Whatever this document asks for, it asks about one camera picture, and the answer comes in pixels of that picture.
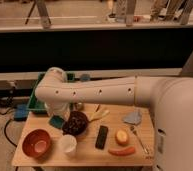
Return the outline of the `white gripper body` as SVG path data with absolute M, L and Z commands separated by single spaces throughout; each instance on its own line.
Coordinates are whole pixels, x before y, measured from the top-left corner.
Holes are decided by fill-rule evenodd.
M 52 116 L 59 116 L 62 119 L 68 119 L 70 116 L 70 109 L 68 103 L 60 103 L 59 105 L 44 104 L 47 114 Z

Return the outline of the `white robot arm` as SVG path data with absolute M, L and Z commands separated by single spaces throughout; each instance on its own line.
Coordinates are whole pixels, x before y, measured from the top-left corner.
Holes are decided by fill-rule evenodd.
M 193 78 L 142 77 L 68 83 L 52 67 L 36 97 L 58 107 L 64 102 L 134 105 L 155 116 L 154 171 L 193 171 Z

